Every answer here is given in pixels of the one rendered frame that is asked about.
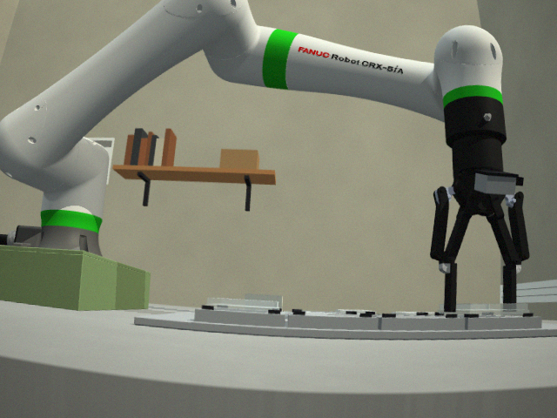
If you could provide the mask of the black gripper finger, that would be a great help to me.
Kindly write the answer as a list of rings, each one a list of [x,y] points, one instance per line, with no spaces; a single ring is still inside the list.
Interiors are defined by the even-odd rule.
[[[461,207],[459,208],[453,231],[444,252],[449,202],[453,194],[455,194],[453,186],[447,188],[441,186],[433,193],[436,210],[430,252],[430,257],[439,262],[439,270],[445,274],[444,312],[451,313],[455,313],[456,310],[457,263],[454,262],[466,233],[469,220],[473,216],[480,192],[475,191],[473,188],[465,210],[463,211]]]
[[[527,232],[522,210],[524,194],[517,192],[514,195],[506,195],[504,198],[508,206],[512,238],[504,219],[498,194],[488,193],[487,196],[494,212],[486,216],[487,221],[491,224],[505,263],[503,266],[503,303],[516,303],[516,273],[521,271],[521,261],[529,259]]]

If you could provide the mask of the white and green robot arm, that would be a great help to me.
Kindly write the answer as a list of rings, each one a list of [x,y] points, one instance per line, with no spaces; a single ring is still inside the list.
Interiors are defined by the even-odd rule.
[[[17,226],[0,234],[0,245],[103,257],[98,233],[110,158],[84,136],[135,92],[201,50],[213,72],[231,83],[363,98],[415,111],[445,123],[450,148],[472,136],[507,141],[502,53],[479,27],[449,30],[436,46],[433,66],[257,26],[247,0],[162,0],[1,120],[0,170],[44,195],[41,227]]]

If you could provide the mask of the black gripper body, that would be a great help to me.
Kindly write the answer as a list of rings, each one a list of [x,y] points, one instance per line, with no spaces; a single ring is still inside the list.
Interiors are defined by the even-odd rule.
[[[503,171],[501,142],[488,136],[461,138],[452,144],[453,194],[464,211],[471,190],[474,188],[474,170],[494,169]],[[480,192],[473,215],[488,216],[493,208],[487,193]]]

